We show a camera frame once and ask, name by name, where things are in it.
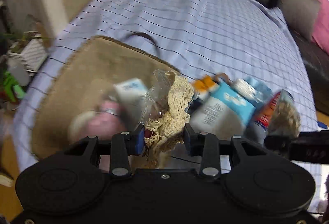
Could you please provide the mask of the pink soft cloth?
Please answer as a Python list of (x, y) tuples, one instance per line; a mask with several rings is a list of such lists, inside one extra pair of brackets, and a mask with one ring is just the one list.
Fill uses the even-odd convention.
[(84, 137), (94, 136), (99, 140), (111, 140), (113, 135), (126, 131), (121, 119), (122, 110), (118, 102), (104, 100), (96, 110), (87, 110), (77, 115), (68, 128), (69, 142), (74, 143)]

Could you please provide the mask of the cream crochet lace cloth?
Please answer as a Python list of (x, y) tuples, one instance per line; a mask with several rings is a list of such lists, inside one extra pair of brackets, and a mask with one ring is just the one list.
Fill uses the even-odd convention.
[(165, 155), (182, 142), (194, 88), (187, 78), (173, 71), (156, 70), (154, 75), (157, 84), (146, 94), (140, 122), (148, 132), (144, 138), (148, 161), (159, 167)]

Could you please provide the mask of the small white wipes packet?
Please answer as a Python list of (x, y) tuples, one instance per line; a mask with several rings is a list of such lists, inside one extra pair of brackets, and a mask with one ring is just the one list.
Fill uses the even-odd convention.
[(254, 99), (256, 96), (256, 90), (243, 79), (236, 79), (231, 87), (246, 99)]

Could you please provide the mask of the cleansing towel pack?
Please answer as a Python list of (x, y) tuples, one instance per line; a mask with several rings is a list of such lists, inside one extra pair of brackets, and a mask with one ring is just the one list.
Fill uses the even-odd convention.
[(253, 116), (255, 107), (227, 83), (219, 88), (190, 117), (190, 125), (196, 133), (206, 132), (219, 139), (229, 140), (243, 135)]

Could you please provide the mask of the red biscuit packet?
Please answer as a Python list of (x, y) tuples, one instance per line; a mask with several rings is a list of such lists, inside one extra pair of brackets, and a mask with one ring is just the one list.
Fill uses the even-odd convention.
[(281, 91), (278, 91), (269, 101), (266, 103), (258, 113), (253, 117), (252, 125), (265, 133), (270, 124), (271, 118), (277, 107)]

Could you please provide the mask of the woven basket with floral lining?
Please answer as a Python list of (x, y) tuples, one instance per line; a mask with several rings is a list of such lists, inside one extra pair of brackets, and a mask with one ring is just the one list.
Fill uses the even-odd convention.
[(31, 135), (33, 154), (42, 160), (68, 148), (69, 125), (76, 116), (95, 109), (114, 91), (114, 84), (138, 78), (146, 87), (153, 86), (156, 69), (180, 73), (160, 54), (113, 38), (92, 37), (69, 57), (41, 101)]

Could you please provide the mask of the pink pillow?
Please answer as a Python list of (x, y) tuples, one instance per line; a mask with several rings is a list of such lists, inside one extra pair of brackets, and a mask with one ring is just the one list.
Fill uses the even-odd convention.
[(328, 53), (328, 0), (317, 0), (320, 8), (312, 32), (312, 41)]

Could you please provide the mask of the blue checked bed sheet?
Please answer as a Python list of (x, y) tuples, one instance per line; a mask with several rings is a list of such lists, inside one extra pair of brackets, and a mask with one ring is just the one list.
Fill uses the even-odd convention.
[(63, 64), (92, 36), (121, 39), (131, 31), (151, 35), (162, 59), (188, 78), (224, 72), (234, 79), (252, 76), (273, 91), (287, 89), (301, 129), (317, 130), (307, 71), (280, 9), (253, 0), (92, 0), (56, 36), (15, 114), (13, 140), (21, 171), (37, 161), (30, 146), (35, 116)]

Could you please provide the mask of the green spray bottle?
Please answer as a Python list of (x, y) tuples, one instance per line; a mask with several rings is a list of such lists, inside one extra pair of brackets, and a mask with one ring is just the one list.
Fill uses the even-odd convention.
[(1, 76), (1, 99), (3, 101), (19, 104), (25, 94), (18, 81), (8, 71)]

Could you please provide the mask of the white ribbed plant pot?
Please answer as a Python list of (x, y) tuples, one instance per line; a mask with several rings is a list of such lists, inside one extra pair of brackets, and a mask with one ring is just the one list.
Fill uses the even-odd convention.
[(7, 55), (22, 64), (26, 71), (36, 73), (48, 57), (44, 39), (36, 34), (26, 40), (18, 40), (9, 48)]

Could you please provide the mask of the clear squeeze wash bottle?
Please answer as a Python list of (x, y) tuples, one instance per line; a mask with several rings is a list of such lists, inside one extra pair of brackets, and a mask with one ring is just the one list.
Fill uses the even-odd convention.
[(18, 81), (22, 87), (25, 87), (30, 83), (30, 76), (28, 72), (15, 59), (9, 58), (7, 60), (7, 67), (10, 74)]

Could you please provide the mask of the grey pillow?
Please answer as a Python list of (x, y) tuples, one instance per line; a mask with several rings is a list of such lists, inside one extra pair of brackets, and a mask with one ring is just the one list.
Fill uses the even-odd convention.
[(278, 7), (287, 25), (307, 41), (311, 41), (321, 8), (320, 2), (318, 0), (279, 0)]

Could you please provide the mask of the green spiky plant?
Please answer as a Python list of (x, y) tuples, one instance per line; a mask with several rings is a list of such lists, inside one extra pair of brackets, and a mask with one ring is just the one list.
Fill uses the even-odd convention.
[(52, 37), (46, 31), (44, 24), (35, 16), (27, 15), (26, 20), (30, 21), (28, 30), (20, 31), (9, 28), (9, 32), (1, 33), (1, 46), (5, 47), (5, 51), (13, 53), (21, 53), (32, 40), (40, 42), (45, 48), (51, 46)]

